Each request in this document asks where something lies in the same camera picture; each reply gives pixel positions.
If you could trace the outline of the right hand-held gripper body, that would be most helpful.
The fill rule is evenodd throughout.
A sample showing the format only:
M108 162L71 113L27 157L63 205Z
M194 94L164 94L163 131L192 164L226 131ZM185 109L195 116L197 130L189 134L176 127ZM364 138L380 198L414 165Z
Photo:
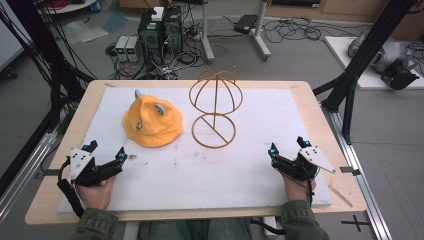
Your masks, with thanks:
M332 174L335 168L319 147L307 147L298 151L292 166L272 166L280 173L286 174L296 180L305 181L314 178L320 169Z

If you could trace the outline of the person's left hand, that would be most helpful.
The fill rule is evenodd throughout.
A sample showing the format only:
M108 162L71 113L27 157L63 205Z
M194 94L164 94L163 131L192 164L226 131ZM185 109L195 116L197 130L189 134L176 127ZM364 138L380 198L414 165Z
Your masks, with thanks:
M105 180L98 186L76 186L77 193L86 208L106 210L111 202L116 177Z

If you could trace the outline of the white round table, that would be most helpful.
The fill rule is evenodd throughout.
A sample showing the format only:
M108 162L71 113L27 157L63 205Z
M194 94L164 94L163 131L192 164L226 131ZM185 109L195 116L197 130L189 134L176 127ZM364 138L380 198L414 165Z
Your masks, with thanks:
M82 3L73 3L72 0L43 0L37 6L37 11L46 14L62 14L81 10L96 2L97 0L82 0Z

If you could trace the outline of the white foam mat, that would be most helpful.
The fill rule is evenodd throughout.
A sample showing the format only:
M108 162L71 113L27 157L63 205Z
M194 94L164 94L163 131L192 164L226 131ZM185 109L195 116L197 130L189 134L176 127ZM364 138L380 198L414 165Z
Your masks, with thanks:
M85 135L96 141L98 164L123 149L129 158L118 174L112 211L190 210L280 206L286 199L280 174L268 150L276 146L288 159L296 157L297 139L307 135L289 89L244 89L239 109L218 119L216 133L201 120L186 88L145 88L144 93L170 101L183 115L183 132L170 144L145 148L127 138L122 120L135 99L132 88L107 89Z

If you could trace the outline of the clear plastic sheet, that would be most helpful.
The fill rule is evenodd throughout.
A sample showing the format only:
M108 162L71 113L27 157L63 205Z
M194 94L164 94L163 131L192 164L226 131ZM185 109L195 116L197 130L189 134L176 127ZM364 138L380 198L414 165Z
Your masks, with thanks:
M66 38L70 44L86 43L108 34L102 27L88 27L83 21L74 21L64 27Z

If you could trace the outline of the black metal frame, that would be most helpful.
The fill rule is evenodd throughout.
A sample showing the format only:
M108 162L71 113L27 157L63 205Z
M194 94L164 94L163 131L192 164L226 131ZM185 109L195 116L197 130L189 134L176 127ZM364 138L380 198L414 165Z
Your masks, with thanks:
M0 3L0 21L15 37L50 87L50 110L34 129L30 138L0 177L0 198L5 197L17 179L28 157L45 133L51 133L59 124L59 113L66 105L79 103L85 89L82 82L90 83L94 76L72 65L60 50L53 32L46 23L47 15L34 0L5 0L21 24L18 26Z
M331 113L337 113L340 104L345 101L341 133L348 144L351 144L351 120L357 82L415 3L416 0L390 0L343 72L337 78L313 90L315 96L331 90L330 95L321 102L322 107Z

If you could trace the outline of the grey rounded device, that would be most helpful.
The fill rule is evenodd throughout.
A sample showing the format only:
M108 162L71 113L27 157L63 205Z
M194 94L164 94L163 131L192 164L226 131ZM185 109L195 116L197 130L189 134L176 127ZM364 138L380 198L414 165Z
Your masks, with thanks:
M348 47L348 56L353 57L367 37L369 30L363 30ZM408 70L413 69L417 62L413 58L413 50L409 50L403 42L396 41L390 37L371 60L369 66L377 73L383 73L396 60Z

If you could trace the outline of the grey bench power supply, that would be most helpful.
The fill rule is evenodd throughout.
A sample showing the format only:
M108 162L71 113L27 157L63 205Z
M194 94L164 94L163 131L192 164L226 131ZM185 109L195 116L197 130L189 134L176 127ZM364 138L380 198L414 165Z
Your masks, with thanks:
M141 46L136 36L130 36L126 44L126 52L129 62L138 62L141 56Z
M127 62L128 61L128 57L126 54L126 44L129 40L128 36L120 36L116 45L115 45L115 50L117 53L117 57L121 62Z

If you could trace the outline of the person's legs in jeans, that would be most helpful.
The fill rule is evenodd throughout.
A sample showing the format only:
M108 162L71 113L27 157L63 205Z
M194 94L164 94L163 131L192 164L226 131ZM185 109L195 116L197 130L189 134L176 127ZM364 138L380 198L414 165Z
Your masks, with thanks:
M252 240L250 220L206 219L152 222L150 240Z

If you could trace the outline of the white metal stand leg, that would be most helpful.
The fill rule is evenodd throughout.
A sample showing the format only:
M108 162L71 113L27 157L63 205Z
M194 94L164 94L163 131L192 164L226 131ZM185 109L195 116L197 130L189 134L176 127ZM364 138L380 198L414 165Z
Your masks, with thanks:
M258 13L257 13L258 15L257 24L256 24L255 30L253 31L253 40L256 43L259 53L261 54L264 61L267 61L268 58L271 56L271 52L269 51L267 45L265 44L261 36L267 3L268 3L268 0L260 0Z
M202 2L202 32L201 42L206 56L206 62L208 64L215 60L215 56L208 39L208 0L201 0Z

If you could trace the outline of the light wooden table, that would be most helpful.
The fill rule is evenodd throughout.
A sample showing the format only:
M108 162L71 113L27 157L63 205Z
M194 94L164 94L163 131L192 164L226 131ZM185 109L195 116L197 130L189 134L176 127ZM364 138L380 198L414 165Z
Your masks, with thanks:
M59 168L70 158L71 149L84 144L85 135L98 110L104 92L109 88L132 88L144 93L145 88L186 88L197 80L96 80L89 84L77 111L64 135L50 165L51 169ZM313 147L319 147L336 170L332 174L320 169L316 182L317 187L313 197L313 210L316 213L363 211L366 208L364 197L354 176L343 172L347 161L339 148L336 138L311 90L305 81L249 81L240 80L237 85L244 89L289 89L294 94L294 100L303 120L307 135ZM341 192L352 204L346 205L335 195L328 185ZM112 211L122 221L154 221L179 219L208 219L231 217L277 216L281 206L274 207L244 207L218 209L190 210L138 210Z

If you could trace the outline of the black device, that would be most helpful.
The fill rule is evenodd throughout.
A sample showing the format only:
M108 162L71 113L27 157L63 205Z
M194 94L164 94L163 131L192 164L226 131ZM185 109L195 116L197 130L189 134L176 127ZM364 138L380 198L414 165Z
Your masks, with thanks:
M395 60L384 72L381 80L392 90L403 90L418 79L401 60Z

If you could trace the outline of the black computer tower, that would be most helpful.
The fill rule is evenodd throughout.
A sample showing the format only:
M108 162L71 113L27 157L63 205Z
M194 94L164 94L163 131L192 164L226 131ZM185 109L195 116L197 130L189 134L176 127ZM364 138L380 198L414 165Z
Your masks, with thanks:
M162 63L161 48L164 42L164 27L161 21L153 21L152 11L145 11L141 15L138 35L143 54L156 64Z
M165 10L163 18L168 49L173 53L181 53L182 44L182 10L180 6L172 6Z

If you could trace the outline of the white platform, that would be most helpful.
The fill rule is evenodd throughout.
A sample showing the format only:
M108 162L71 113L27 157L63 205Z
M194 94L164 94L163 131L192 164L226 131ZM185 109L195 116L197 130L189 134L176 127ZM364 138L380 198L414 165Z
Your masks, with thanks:
M348 46L354 40L354 37L333 37L326 36L325 42L332 53L336 56L343 68L350 63L348 56ZM424 90L424 77L415 69L412 73L418 76L418 79L406 87L406 90ZM381 80L381 75L376 73L371 67L367 67L358 80L357 88L360 90L389 90L389 86Z

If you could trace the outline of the thin wooden stick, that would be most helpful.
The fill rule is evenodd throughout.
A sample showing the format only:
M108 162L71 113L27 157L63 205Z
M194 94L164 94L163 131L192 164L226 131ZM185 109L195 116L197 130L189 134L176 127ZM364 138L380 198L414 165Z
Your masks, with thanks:
M328 185L328 188L335 194L337 195L346 205L348 205L349 207L353 207L353 204L341 193L339 192L336 188L334 188L331 185Z

